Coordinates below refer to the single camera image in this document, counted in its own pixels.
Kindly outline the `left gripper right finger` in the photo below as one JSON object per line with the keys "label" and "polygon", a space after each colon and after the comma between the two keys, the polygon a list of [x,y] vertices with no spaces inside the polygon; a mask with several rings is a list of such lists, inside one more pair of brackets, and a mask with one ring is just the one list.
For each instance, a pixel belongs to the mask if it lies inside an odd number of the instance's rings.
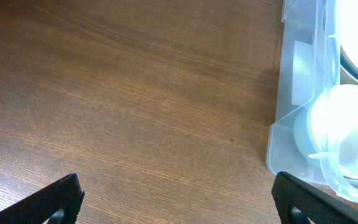
{"label": "left gripper right finger", "polygon": [[287,173],[275,176],[272,197],[284,224],[358,224],[358,210]]}

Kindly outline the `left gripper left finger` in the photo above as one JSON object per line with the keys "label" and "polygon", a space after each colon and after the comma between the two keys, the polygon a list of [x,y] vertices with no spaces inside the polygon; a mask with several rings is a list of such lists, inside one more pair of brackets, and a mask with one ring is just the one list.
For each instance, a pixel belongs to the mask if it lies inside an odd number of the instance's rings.
{"label": "left gripper left finger", "polygon": [[0,223],[74,224],[84,196],[78,176],[68,174],[0,211]]}

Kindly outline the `mint green small bowl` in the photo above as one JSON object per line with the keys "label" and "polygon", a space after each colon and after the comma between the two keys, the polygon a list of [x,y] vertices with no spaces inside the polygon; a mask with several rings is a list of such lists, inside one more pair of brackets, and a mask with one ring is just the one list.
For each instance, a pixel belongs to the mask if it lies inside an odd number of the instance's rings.
{"label": "mint green small bowl", "polygon": [[295,119],[293,135],[303,157],[311,166],[319,166],[319,160],[310,158],[310,154],[316,154],[316,143],[311,133],[309,108],[303,107]]}

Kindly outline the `white small bowl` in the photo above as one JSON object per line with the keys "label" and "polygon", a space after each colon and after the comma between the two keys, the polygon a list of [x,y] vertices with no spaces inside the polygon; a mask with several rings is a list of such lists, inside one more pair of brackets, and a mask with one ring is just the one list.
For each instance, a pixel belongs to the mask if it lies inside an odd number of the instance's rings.
{"label": "white small bowl", "polygon": [[342,175],[358,179],[358,85],[338,85],[313,103],[311,134],[321,152],[328,140],[335,150]]}

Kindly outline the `dark blue bowl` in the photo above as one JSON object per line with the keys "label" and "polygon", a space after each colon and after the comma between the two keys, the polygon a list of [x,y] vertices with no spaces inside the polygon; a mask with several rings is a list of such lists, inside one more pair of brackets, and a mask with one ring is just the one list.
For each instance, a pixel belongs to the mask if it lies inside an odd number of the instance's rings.
{"label": "dark blue bowl", "polygon": [[351,78],[358,82],[358,71],[351,65],[350,60],[341,54],[341,67],[349,74]]}

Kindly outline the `clear plastic storage bin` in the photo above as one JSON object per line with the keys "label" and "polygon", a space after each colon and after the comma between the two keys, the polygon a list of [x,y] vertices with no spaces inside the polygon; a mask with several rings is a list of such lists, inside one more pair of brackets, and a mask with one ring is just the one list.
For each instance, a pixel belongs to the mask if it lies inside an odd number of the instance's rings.
{"label": "clear plastic storage bin", "polygon": [[341,67],[337,0],[285,0],[282,57],[275,122],[270,127],[266,164],[270,172],[288,172],[304,181],[328,185],[339,197],[358,203],[358,179],[342,175],[338,145],[309,157],[296,145],[293,126],[303,107],[311,108],[338,85],[358,85]]}

